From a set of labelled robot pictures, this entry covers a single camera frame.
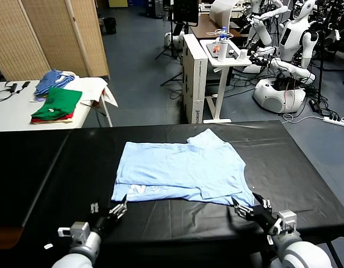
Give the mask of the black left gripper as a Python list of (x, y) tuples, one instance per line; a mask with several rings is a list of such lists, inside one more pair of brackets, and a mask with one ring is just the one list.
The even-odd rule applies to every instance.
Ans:
[(127, 195), (108, 214), (99, 213), (99, 203), (90, 204), (88, 222), (90, 230), (96, 233), (109, 233), (117, 224), (117, 221), (127, 212)]

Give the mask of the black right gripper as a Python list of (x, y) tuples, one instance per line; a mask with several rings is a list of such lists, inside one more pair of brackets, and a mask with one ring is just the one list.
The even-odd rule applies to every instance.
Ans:
[(281, 219), (272, 216), (270, 199), (255, 192), (253, 196), (262, 206), (246, 207), (232, 197), (235, 213), (245, 220), (256, 222), (266, 234), (280, 234)]

